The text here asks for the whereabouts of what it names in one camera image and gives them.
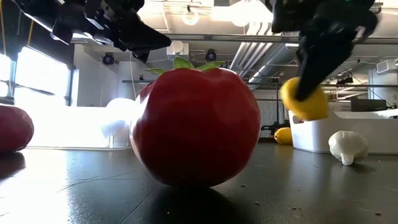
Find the black table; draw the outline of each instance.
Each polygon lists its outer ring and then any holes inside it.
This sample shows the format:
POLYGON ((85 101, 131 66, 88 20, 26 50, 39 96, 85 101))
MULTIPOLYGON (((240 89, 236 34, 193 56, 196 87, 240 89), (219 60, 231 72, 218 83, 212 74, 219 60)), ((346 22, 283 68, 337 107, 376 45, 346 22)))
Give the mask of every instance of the black table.
POLYGON ((0 159, 0 223, 398 223, 397 172, 398 156, 344 167, 265 143, 234 179, 177 190, 132 150, 25 149, 0 159))

